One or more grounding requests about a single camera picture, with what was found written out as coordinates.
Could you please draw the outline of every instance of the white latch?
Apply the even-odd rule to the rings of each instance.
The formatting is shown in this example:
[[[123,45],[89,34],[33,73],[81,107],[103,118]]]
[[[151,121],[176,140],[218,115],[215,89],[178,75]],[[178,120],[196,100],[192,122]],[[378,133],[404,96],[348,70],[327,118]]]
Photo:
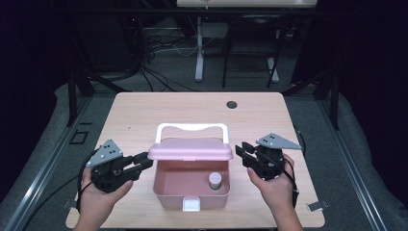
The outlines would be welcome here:
[[[200,212],[200,208],[198,196],[185,196],[183,198],[183,212]]]

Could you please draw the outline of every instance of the dark background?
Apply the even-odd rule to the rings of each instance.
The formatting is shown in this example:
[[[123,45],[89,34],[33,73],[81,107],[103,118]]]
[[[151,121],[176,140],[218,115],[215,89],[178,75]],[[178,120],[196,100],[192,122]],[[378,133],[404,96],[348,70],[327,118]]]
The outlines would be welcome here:
[[[117,1],[113,2],[104,1],[103,6],[116,7]],[[61,17],[40,9],[49,7],[47,4],[22,0],[0,5],[0,163],[7,172],[2,174],[1,200],[24,168],[53,113],[54,90],[67,82],[73,67],[127,72],[140,61],[135,53],[139,44],[130,44],[122,30],[126,21],[111,18],[110,26],[100,28],[97,20],[101,18],[87,19],[88,24],[80,26],[80,18],[70,18],[72,24],[64,27]],[[407,3],[395,0],[319,0],[318,12],[356,14],[313,18],[293,72],[293,82],[300,82],[333,64],[341,64],[341,93],[365,132],[372,164],[390,192],[406,207],[407,10]],[[75,24],[77,31],[72,31],[70,26]],[[117,47],[93,49],[94,43],[86,35],[97,30],[112,31],[111,38],[99,42],[116,40]],[[72,35],[84,36],[83,43],[72,42]]]

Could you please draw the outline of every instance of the wooden table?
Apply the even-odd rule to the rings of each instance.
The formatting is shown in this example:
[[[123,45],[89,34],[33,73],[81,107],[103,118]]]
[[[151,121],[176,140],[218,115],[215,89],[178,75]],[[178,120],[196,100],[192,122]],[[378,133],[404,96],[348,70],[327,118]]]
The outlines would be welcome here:
[[[227,102],[238,104],[235,109]],[[153,193],[156,162],[145,170],[130,192],[116,205],[106,228],[270,228],[275,221],[259,190],[252,185],[235,154],[242,141],[256,144],[260,137],[274,132],[298,143],[283,96],[275,92],[127,92],[117,95],[97,146],[113,139],[124,155],[147,151],[155,141],[157,126],[171,123],[224,123],[229,129],[234,159],[230,161],[231,190],[223,209],[198,213],[165,210]],[[165,137],[184,138],[186,133],[166,128]],[[218,129],[188,133],[188,137],[220,137]],[[304,227],[321,227],[321,211],[310,212],[307,203],[318,201],[300,150],[284,150],[294,161],[296,183],[300,189],[296,211]],[[66,225],[74,227],[78,212],[71,209]]]

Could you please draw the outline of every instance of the black curtain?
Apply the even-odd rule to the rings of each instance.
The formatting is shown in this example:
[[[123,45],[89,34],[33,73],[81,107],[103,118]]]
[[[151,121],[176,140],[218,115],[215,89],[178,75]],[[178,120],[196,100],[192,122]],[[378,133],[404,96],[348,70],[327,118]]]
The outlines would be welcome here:
[[[66,83],[72,47],[36,1],[0,4],[0,110],[2,190],[8,193],[26,165]]]
[[[408,4],[318,1],[318,12],[336,10],[353,14],[312,20],[293,82],[340,62],[340,91],[364,130],[372,164],[408,207]]]

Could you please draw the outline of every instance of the small bottle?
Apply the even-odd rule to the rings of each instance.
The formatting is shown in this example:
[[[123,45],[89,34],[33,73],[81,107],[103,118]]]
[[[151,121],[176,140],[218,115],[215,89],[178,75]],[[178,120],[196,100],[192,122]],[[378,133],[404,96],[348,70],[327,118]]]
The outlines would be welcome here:
[[[221,181],[222,181],[222,176],[218,172],[213,172],[210,174],[209,177],[210,180],[210,188],[214,191],[219,190],[221,188]]]

